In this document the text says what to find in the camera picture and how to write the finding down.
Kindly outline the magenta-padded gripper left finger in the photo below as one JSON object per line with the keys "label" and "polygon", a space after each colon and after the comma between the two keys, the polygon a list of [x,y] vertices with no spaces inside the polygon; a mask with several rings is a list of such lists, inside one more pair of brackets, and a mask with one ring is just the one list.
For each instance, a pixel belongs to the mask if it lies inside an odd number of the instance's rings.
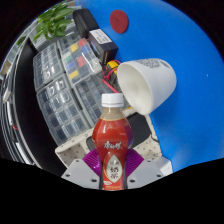
{"label": "magenta-padded gripper left finger", "polygon": [[84,188],[99,189],[101,162],[97,150],[90,151],[83,159],[74,159],[62,178]]}

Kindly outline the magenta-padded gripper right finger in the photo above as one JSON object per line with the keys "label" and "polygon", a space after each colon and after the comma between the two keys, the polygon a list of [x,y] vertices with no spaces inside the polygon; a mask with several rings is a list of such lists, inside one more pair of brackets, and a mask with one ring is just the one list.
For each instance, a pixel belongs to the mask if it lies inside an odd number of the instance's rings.
{"label": "magenta-padded gripper right finger", "polygon": [[146,186],[162,178],[164,174],[151,159],[144,159],[134,149],[130,149],[125,163],[125,182],[127,189]]}

